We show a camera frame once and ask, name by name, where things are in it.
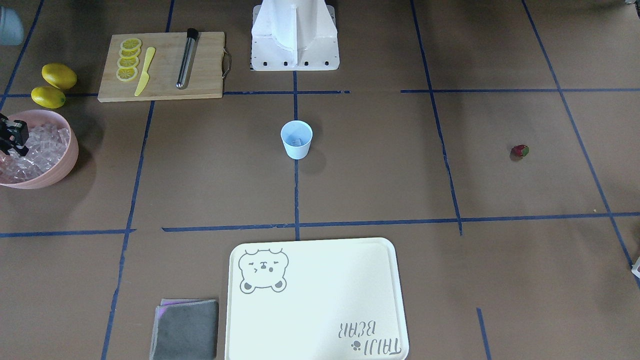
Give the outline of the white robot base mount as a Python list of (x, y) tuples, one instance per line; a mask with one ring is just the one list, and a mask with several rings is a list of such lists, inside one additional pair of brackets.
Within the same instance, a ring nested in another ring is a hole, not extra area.
[(339, 66), (333, 6), (324, 0), (263, 0), (253, 8), (251, 70), (335, 71)]

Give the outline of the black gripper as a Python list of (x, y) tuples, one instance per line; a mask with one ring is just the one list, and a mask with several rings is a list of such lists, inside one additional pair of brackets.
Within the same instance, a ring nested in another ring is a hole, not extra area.
[(26, 141), (29, 130), (25, 121), (10, 120), (0, 114), (0, 150), (7, 156), (18, 155), (25, 157), (29, 153)]

